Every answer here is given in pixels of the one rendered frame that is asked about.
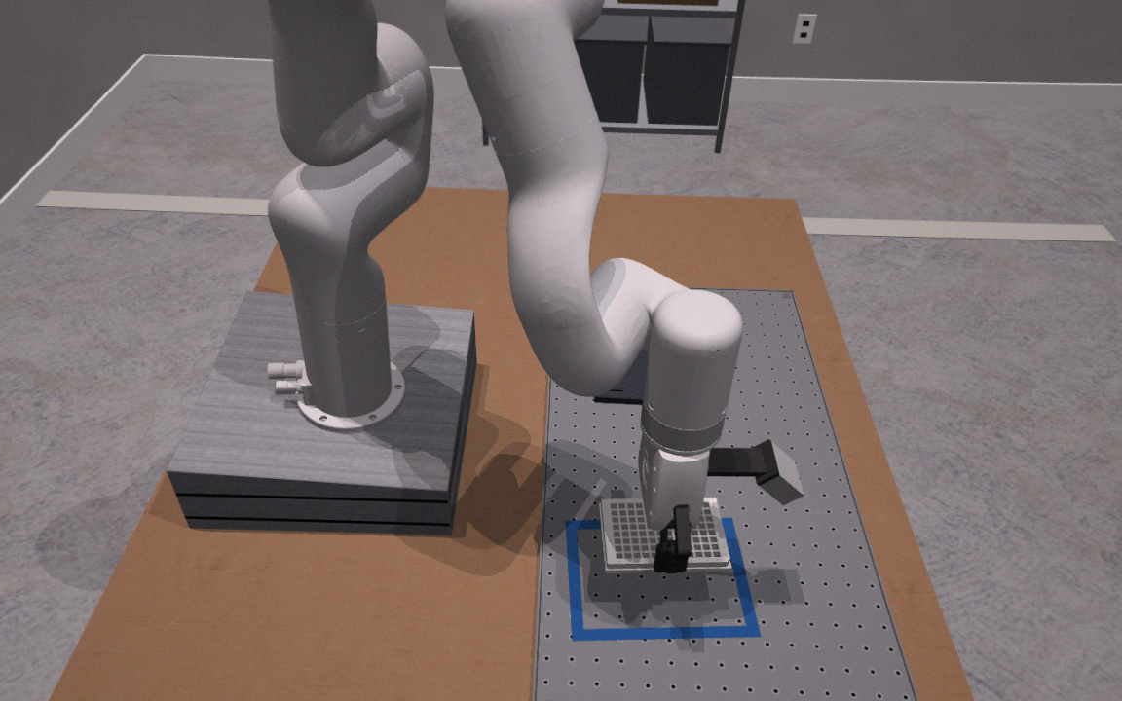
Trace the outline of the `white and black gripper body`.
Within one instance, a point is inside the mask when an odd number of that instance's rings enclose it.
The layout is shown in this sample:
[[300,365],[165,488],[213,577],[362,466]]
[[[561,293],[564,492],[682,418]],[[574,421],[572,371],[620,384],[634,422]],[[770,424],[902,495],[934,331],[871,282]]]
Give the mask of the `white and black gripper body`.
[[640,445],[640,482],[646,520],[652,531],[663,531],[672,520],[675,505],[689,505],[692,531],[702,515],[705,482],[707,482],[709,454],[720,442],[702,450],[672,450],[659,445],[642,427]]

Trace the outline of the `blue taped rectangle outline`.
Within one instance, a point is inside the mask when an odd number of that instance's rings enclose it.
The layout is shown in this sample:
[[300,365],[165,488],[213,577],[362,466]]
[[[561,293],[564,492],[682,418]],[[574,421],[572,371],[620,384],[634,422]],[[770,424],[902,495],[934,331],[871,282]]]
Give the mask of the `blue taped rectangle outline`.
[[691,638],[744,638],[744,636],[761,636],[760,625],[745,569],[742,553],[736,541],[733,518],[721,518],[723,531],[733,564],[736,589],[742,602],[745,626],[714,627],[618,627],[618,629],[583,629],[582,603],[580,602],[580,562],[578,548],[578,531],[601,529],[600,520],[565,522],[567,538],[567,573],[569,574],[571,625],[573,625],[573,642],[604,640],[645,640],[645,639],[691,639]]

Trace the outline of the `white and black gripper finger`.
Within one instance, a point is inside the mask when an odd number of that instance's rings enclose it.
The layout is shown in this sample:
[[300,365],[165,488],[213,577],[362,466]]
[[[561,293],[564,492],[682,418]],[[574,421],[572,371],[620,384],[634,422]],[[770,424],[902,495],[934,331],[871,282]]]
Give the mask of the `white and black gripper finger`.
[[[674,520],[669,522],[666,528],[660,531],[660,544],[654,556],[655,572],[686,572],[689,556],[692,554],[690,524],[689,505],[675,505]],[[668,539],[668,529],[674,529],[674,539]]]

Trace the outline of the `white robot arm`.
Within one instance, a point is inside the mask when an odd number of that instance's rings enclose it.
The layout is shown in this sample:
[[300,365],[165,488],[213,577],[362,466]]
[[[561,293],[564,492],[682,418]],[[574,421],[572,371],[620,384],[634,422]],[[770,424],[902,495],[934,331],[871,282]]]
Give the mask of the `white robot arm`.
[[[405,396],[368,245],[427,185],[432,76],[408,34],[377,24],[371,0],[267,1],[278,124],[303,163],[273,191],[268,216],[304,356],[269,363],[268,378],[297,378],[276,391],[297,391],[309,423],[359,433]],[[739,311],[635,259],[589,274],[609,145],[574,41],[604,1],[448,0],[448,34],[508,186],[511,296],[539,363],[565,391],[598,396],[646,351],[643,430],[663,448],[702,450],[729,407]],[[712,448],[708,465],[754,476],[782,505],[804,497],[794,459],[769,439]]]

